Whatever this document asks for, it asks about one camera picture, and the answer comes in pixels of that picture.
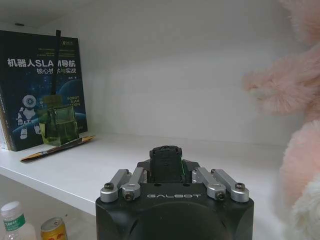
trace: bottle cap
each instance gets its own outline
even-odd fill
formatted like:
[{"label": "bottle cap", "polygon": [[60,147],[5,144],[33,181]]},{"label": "bottle cap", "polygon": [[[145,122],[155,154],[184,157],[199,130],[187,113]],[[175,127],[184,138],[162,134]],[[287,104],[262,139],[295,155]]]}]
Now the bottle cap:
[{"label": "bottle cap", "polygon": [[43,102],[47,104],[48,107],[55,107],[62,105],[61,95],[49,95],[43,97]]},{"label": "bottle cap", "polygon": [[18,201],[9,202],[1,208],[1,215],[4,218],[11,218],[22,214],[22,206]]}]

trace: book spine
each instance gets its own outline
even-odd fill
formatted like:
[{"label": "book spine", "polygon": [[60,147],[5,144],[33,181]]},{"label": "book spine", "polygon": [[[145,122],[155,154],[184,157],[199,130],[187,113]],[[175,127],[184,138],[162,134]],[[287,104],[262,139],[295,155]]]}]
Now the book spine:
[{"label": "book spine", "polygon": [[16,151],[16,146],[10,134],[10,126],[6,118],[6,106],[2,96],[3,96],[3,93],[0,86],[0,122],[2,124],[2,131],[3,131],[4,139],[6,141],[7,149]]},{"label": "book spine", "polygon": [[8,145],[7,145],[5,134],[2,128],[1,119],[0,119],[0,148],[8,150]]}]

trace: green label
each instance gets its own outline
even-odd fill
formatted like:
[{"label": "green label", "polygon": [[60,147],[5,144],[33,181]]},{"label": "green label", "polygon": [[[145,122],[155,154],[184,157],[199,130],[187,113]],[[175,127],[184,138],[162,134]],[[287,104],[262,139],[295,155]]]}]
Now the green label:
[{"label": "green label", "polygon": [[3,221],[4,228],[7,232],[11,232],[17,230],[18,228],[22,227],[26,223],[25,216],[22,214],[20,217],[12,220],[12,221]]}]

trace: yellow can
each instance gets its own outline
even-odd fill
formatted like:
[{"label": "yellow can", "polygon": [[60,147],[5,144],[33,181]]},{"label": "yellow can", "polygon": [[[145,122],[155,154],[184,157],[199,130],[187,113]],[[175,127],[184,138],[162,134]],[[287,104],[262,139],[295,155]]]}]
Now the yellow can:
[{"label": "yellow can", "polygon": [[53,217],[41,225],[42,240],[68,240],[66,226],[61,217]]}]

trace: shelf surface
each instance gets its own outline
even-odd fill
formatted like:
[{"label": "shelf surface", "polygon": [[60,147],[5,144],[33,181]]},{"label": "shelf surface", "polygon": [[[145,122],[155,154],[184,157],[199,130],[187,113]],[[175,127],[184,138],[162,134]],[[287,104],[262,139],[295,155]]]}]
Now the shelf surface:
[{"label": "shelf surface", "polygon": [[243,182],[255,202],[254,238],[280,240],[287,231],[282,205],[279,168],[283,146],[213,142],[122,134],[97,135],[91,142],[21,163],[30,154],[51,148],[40,145],[12,152],[0,150],[0,174],[95,215],[100,189],[118,169],[135,169],[149,158],[149,150],[162,145],[182,147],[183,158],[202,167],[224,169]]}]

